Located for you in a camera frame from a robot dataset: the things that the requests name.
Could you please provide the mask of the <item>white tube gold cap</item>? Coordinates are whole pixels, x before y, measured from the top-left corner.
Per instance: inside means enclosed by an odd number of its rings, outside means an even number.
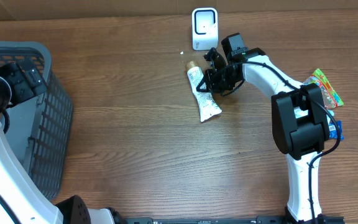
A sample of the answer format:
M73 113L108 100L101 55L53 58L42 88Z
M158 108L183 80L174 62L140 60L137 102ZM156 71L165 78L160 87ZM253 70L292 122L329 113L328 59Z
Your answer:
M203 123L213 116L222 113L222 109L216 104L212 94L210 92L201 91L206 88L204 83L199 87L200 90L197 90L197 87L203 81L203 72L198 63L196 61L190 61L185 65L185 68L191 90L199 107L200 121Z

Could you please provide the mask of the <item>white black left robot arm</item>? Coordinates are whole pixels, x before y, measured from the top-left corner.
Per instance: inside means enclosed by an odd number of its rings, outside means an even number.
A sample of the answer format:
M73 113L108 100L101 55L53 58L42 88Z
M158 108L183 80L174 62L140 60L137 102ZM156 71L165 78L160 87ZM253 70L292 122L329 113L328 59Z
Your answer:
M53 204L62 183L73 101L38 42L0 41L0 223L121 223L112 208L74 195Z

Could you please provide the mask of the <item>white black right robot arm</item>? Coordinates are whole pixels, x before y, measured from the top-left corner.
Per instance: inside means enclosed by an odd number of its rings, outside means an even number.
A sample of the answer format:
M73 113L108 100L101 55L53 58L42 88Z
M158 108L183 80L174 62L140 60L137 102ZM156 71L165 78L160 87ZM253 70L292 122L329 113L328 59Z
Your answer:
M319 161L329 138L329 112L319 86L302 84L278 69L260 48L248 49L240 34L222 40L224 54L211 48L210 68L196 87L200 92L230 95L250 83L271 100L272 136L288 166L288 223L324 223L318 199Z

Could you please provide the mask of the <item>light blue snack packet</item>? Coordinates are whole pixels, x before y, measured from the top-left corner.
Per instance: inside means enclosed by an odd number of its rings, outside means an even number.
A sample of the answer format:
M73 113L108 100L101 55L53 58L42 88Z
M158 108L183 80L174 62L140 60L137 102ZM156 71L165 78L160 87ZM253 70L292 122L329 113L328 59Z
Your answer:
M302 118L308 116L308 110L301 110L300 107L296 107L294 109L295 118Z

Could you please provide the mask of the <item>green snack bag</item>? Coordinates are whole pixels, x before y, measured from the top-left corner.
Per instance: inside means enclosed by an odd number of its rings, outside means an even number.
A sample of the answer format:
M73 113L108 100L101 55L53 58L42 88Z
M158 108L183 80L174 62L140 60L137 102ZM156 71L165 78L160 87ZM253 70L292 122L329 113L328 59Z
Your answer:
M304 85L314 83L319 86L322 92L324 106L326 109L334 109L344 105L344 102L330 84L326 75L317 68L304 82Z

